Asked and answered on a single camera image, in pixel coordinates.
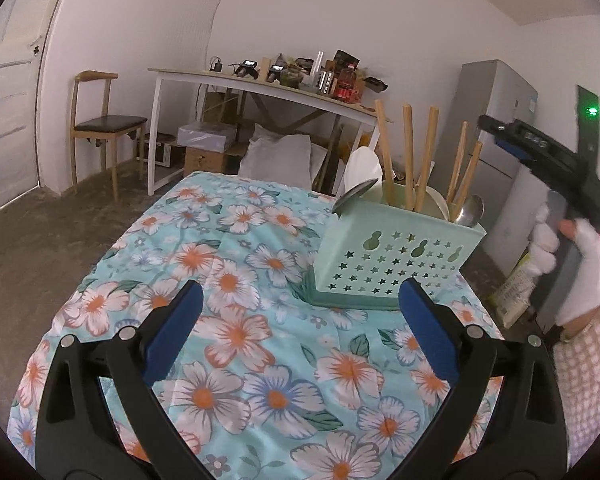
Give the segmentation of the checkered sleeve forearm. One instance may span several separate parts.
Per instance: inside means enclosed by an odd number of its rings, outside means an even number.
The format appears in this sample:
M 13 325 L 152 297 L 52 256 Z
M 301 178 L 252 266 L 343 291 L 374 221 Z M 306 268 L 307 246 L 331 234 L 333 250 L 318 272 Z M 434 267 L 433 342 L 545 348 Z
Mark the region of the checkered sleeve forearm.
M 574 465 L 600 435 L 600 312 L 577 336 L 555 344 L 553 354 Z

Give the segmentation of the right hand white glove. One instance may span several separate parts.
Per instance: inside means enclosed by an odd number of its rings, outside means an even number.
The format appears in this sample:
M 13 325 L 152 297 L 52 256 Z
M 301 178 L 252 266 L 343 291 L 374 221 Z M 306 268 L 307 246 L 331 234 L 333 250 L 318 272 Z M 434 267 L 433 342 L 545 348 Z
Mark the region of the right hand white glove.
M 539 206 L 535 214 L 529 248 L 529 262 L 535 275 L 549 274 L 557 263 L 555 254 L 559 240 L 546 222 L 549 215 L 547 204 Z M 588 220 L 581 218 L 562 220 L 558 230 L 577 246 L 581 255 L 569 295 L 555 318 L 555 324 L 573 336 L 583 330 L 600 310 L 600 233 Z

